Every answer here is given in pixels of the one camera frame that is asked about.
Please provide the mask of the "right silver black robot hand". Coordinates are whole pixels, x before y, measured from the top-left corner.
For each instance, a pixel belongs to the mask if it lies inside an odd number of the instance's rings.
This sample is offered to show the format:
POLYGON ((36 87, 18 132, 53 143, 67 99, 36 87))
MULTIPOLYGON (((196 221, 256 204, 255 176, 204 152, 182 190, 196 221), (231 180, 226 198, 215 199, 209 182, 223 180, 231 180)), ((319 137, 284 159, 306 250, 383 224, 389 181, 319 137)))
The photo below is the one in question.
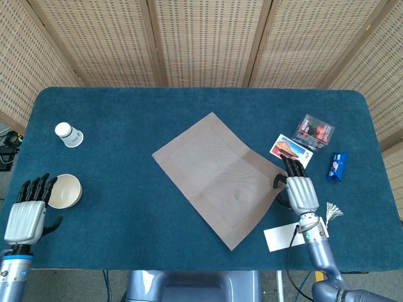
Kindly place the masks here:
POLYGON ((280 157, 285 165, 287 175, 277 174, 273 181, 273 188, 277 189, 279 183, 283 183, 287 191, 287 198, 278 193, 276 200, 286 208, 292 209, 299 216, 315 213, 319 207, 319 201, 305 168, 299 160, 285 155, 280 155, 280 157))

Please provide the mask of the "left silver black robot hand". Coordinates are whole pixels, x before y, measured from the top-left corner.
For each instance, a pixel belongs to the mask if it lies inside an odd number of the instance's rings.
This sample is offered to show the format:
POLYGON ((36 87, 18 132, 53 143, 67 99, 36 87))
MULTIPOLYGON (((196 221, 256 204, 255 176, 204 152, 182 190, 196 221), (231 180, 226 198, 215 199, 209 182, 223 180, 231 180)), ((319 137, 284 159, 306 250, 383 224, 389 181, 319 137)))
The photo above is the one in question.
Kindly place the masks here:
POLYGON ((50 226, 45 226, 45 216, 53 187, 58 178, 49 173, 25 181, 9 212, 4 240, 11 246, 35 245, 42 237, 56 231, 63 220, 58 216, 50 226))

